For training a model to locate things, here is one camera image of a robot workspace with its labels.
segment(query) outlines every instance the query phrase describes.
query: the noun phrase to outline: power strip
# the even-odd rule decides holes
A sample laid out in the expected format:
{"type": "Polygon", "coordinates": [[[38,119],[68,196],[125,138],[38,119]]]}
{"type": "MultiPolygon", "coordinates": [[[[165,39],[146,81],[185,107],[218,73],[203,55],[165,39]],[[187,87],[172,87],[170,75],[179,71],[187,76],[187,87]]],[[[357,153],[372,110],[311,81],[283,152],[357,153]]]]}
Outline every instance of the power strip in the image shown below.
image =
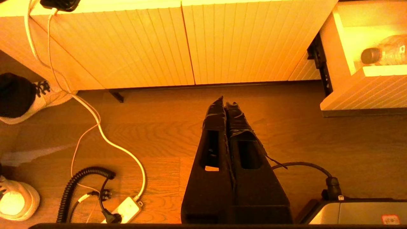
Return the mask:
{"type": "Polygon", "coordinates": [[[128,223],[141,211],[142,206],[141,201],[135,202],[131,197],[127,197],[112,214],[119,213],[122,216],[121,223],[128,223]]]}

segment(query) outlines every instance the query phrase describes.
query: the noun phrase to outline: open drawer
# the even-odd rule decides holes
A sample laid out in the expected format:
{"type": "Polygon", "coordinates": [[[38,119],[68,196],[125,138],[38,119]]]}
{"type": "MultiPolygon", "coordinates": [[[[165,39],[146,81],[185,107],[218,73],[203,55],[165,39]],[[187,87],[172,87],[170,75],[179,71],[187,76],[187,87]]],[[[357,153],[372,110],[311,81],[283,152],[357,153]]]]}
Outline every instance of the open drawer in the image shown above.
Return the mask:
{"type": "Polygon", "coordinates": [[[407,35],[407,1],[339,2],[320,31],[333,89],[321,110],[407,107],[407,65],[361,61],[366,48],[402,34],[407,35]]]}

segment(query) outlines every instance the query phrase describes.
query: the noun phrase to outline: bottle cap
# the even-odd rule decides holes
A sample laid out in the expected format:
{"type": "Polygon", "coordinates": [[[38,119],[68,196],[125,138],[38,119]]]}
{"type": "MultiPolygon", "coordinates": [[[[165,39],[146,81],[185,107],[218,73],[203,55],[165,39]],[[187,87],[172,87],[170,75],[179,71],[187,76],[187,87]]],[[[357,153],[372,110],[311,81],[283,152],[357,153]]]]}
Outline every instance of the bottle cap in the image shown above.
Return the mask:
{"type": "Polygon", "coordinates": [[[381,59],[381,50],[378,48],[367,48],[362,52],[362,63],[374,64],[381,59]]]}

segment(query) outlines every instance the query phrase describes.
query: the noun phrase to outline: black coiled cable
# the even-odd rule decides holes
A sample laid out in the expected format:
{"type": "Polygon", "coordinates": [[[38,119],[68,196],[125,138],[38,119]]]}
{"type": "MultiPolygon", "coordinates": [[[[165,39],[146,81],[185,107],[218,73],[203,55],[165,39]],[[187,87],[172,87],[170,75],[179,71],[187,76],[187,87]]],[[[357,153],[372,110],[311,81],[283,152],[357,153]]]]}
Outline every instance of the black coiled cable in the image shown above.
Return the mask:
{"type": "Polygon", "coordinates": [[[69,207],[71,205],[72,195],[79,181],[87,175],[97,174],[106,179],[113,179],[116,176],[115,172],[102,167],[88,167],[77,172],[68,182],[62,195],[61,204],[58,210],[57,223],[66,223],[68,218],[69,207]]]}

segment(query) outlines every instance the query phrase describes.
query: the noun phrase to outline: white sneaker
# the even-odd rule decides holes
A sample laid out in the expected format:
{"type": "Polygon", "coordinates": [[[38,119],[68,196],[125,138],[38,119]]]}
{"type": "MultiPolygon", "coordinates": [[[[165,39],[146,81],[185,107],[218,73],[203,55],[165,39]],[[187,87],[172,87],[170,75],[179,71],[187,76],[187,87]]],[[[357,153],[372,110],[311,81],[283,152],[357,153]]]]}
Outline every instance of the white sneaker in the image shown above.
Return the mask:
{"type": "Polygon", "coordinates": [[[23,182],[0,176],[0,218],[23,221],[30,218],[39,206],[39,194],[23,182]]]}
{"type": "Polygon", "coordinates": [[[1,121],[10,125],[18,124],[27,120],[29,117],[33,116],[35,113],[44,108],[65,103],[72,98],[70,94],[61,90],[61,88],[50,86],[48,81],[36,82],[34,83],[34,85],[37,89],[37,95],[35,96],[35,100],[29,110],[25,114],[17,118],[0,117],[1,121]]]}

